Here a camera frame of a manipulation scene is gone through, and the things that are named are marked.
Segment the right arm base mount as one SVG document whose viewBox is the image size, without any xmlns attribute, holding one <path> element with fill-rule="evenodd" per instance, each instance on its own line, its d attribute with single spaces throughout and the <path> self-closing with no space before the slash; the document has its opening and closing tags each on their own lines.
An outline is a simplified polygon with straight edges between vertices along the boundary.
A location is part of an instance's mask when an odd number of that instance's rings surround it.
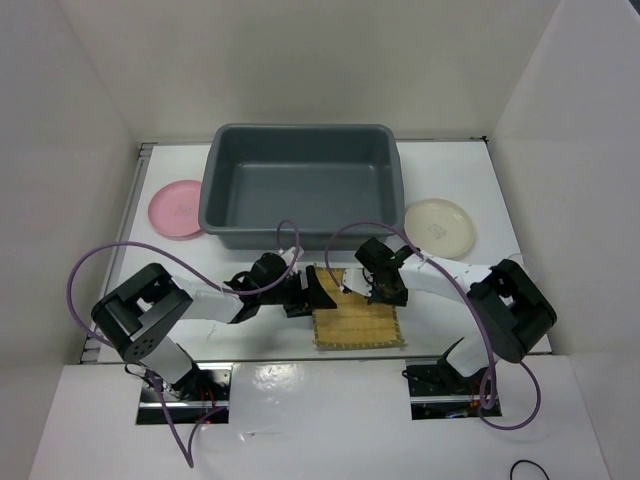
<svg viewBox="0 0 640 480">
<path fill-rule="evenodd" d="M 461 377 L 435 360 L 407 360 L 401 372 L 413 420 L 477 418 L 486 369 Z"/>
</svg>

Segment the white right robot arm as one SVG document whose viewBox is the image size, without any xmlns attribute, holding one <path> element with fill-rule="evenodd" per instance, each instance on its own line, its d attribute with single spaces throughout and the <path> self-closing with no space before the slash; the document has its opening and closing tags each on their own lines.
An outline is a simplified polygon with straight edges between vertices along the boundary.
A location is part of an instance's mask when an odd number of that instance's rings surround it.
<svg viewBox="0 0 640 480">
<path fill-rule="evenodd" d="M 357 268 L 341 287 L 368 303 L 408 305 L 411 292 L 426 292 L 470 308 L 479 334 L 457 340 L 440 356 L 428 385 L 463 391 L 499 360 L 516 364 L 556 324 L 557 313 L 517 262 L 468 264 L 430 255 L 412 244 L 394 251 L 371 238 L 355 253 Z"/>
</svg>

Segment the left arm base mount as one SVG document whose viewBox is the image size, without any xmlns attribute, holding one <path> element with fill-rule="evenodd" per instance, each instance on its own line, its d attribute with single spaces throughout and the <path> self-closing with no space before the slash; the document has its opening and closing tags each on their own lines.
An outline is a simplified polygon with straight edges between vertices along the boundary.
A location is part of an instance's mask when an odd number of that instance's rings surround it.
<svg viewBox="0 0 640 480">
<path fill-rule="evenodd" d="M 137 406 L 137 425 L 166 425 L 162 403 L 176 425 L 193 425 L 205 417 L 205 424 L 229 421 L 229 400 L 233 365 L 200 363 L 200 376 L 176 390 L 159 375 L 152 376 L 128 370 L 142 379 Z"/>
</svg>

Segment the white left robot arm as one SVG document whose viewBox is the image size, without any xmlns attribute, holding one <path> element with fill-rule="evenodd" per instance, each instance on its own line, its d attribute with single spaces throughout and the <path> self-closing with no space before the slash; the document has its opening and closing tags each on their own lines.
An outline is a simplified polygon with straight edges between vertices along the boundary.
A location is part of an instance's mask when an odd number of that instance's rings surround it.
<svg viewBox="0 0 640 480">
<path fill-rule="evenodd" d="M 125 363 L 150 369 L 176 399 L 196 400 L 214 391 L 214 379 L 169 338 L 178 321 L 236 325 L 263 306 L 280 306 L 288 318 L 337 308 L 315 268 L 289 270 L 292 261 L 292 252 L 263 254 L 225 283 L 241 296 L 178 279 L 151 263 L 101 299 L 91 316 Z"/>
</svg>

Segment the woven bamboo mat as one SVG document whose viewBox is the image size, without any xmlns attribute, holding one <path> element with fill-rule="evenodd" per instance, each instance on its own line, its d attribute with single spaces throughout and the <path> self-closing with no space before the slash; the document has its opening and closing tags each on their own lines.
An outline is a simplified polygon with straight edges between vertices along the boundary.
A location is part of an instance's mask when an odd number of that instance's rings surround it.
<svg viewBox="0 0 640 480">
<path fill-rule="evenodd" d="M 365 350 L 404 345 L 396 309 L 373 303 L 357 294 L 344 294 L 324 267 L 315 267 L 320 284 L 336 309 L 313 313 L 314 343 L 323 350 Z"/>
</svg>

